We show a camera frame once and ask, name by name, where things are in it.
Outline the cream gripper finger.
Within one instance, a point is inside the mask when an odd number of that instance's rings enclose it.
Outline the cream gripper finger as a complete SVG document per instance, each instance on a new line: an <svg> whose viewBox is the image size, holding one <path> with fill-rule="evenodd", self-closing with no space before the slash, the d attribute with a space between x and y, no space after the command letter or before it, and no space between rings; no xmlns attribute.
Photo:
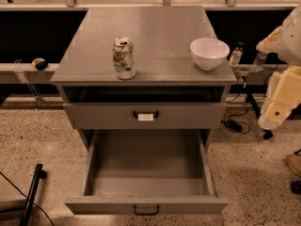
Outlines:
<svg viewBox="0 0 301 226"><path fill-rule="evenodd" d="M258 125L265 130L279 127L301 104L301 67L274 72L269 80Z"/></svg>
<svg viewBox="0 0 301 226"><path fill-rule="evenodd" d="M261 40L256 49L265 54L276 53L278 48L278 35L280 26L277 27L272 33L270 33L265 39Z"/></svg>

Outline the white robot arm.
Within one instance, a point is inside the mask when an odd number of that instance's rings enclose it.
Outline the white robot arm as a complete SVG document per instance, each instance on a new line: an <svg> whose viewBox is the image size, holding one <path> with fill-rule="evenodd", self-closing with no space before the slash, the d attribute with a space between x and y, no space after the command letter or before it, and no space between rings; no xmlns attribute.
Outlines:
<svg viewBox="0 0 301 226"><path fill-rule="evenodd" d="M283 73L274 72L270 77L258 119L262 129L273 130L301 104L301 5L256 49L265 54L277 53L278 59L288 64Z"/></svg>

